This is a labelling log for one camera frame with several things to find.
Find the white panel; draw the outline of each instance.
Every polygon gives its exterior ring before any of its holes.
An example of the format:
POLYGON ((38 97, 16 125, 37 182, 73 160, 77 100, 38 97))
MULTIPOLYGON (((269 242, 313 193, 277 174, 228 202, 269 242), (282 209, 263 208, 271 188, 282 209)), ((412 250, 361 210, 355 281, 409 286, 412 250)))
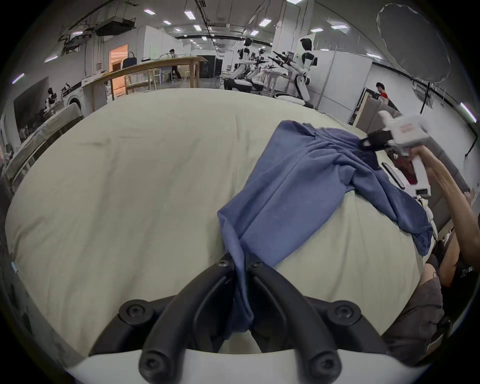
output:
POLYGON ((329 98, 325 97, 325 95, 320 101, 318 110, 319 112, 324 112, 327 115, 337 119, 339 122, 345 124, 348 123, 348 120, 350 119, 350 116, 352 114, 352 111, 350 109, 345 108, 344 106, 341 106, 335 101, 330 100, 329 98))
POLYGON ((317 58, 317 65, 310 67, 310 84, 308 89, 318 94, 322 93, 322 89, 327 79, 328 70, 332 63, 333 51, 312 51, 312 54, 317 58))
POLYGON ((363 92, 371 65, 370 58, 337 52, 324 95, 353 111, 363 92))
POLYGON ((282 53, 292 50, 293 39, 295 31, 297 30, 297 23, 300 14, 300 7, 287 3, 285 14, 282 20, 280 36, 276 45, 276 51, 282 53))
POLYGON ((312 91, 308 91, 309 95, 310 95, 310 101, 309 103, 313 105, 313 107, 315 108, 318 104, 318 100, 320 99, 320 94, 316 93, 316 92, 312 92, 312 91))

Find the table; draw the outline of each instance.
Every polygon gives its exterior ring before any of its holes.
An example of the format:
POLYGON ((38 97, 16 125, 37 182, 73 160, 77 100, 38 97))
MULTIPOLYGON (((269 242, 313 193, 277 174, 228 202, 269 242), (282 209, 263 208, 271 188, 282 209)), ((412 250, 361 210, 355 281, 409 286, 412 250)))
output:
POLYGON ((287 87, 285 88, 285 92, 288 90, 288 86, 290 84, 290 77, 289 75, 285 75, 280 72, 275 72, 271 70, 265 70, 264 71, 266 80, 264 81, 264 90, 262 92, 263 95, 267 95, 269 97, 273 97, 275 93, 275 87, 276 87, 276 81, 279 77, 284 77, 288 79, 287 87))
POLYGON ((112 80, 117 77, 122 77, 132 73, 139 73, 151 69, 172 67, 174 65, 188 65, 190 67, 190 88, 198 88, 200 86, 200 63, 207 61, 202 56, 184 56, 160 60, 150 60, 143 63, 133 65, 131 67, 123 68, 115 72, 105 73, 99 77, 92 77, 92 79, 84 79, 82 81, 86 114, 90 114, 107 104, 107 94, 105 92, 104 83, 110 81, 110 87, 113 88, 112 80))

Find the white bedsheet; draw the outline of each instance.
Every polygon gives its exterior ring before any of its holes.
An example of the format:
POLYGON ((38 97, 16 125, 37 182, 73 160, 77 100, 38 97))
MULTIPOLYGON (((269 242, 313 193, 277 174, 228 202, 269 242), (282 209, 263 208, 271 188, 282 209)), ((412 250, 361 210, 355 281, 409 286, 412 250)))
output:
MULTIPOLYGON (((86 356, 125 301, 175 295, 217 261, 216 212, 285 119, 343 128, 264 96, 169 89, 121 97, 59 138, 6 222, 19 277, 55 331, 86 356)), ((411 236, 349 192, 277 269, 305 295, 357 303, 382 333, 422 268, 411 236)))

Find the hand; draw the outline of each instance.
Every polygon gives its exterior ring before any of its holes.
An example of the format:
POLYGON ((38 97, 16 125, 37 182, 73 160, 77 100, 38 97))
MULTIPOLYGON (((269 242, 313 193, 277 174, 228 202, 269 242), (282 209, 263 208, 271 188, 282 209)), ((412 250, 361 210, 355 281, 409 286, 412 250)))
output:
POLYGON ((430 183, 434 180, 437 181, 440 175, 447 174, 450 175, 447 168, 442 164, 442 162, 435 157, 435 155, 425 147, 420 145, 418 147, 410 149, 410 161, 416 156, 420 156, 425 170, 427 171, 428 180, 430 183))

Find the person's leg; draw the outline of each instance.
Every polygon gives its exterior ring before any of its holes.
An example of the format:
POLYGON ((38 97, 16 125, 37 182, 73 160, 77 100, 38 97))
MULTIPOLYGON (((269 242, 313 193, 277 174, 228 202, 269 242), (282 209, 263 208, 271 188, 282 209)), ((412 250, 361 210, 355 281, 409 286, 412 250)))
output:
POLYGON ((423 268, 423 273, 420 276, 418 287, 425 284, 428 280, 433 279, 434 277, 437 277, 437 271, 435 270, 435 267, 429 263, 425 264, 425 267, 423 268))
POLYGON ((177 67, 176 65, 174 65, 174 66, 172 67, 172 71, 175 72, 177 78, 178 78, 179 80, 181 80, 181 75, 180 75, 179 69, 178 69, 178 67, 177 67))
POLYGON ((425 264, 417 288, 394 323, 382 335, 390 353, 406 365, 416 364, 427 350, 444 315, 440 280, 425 264))

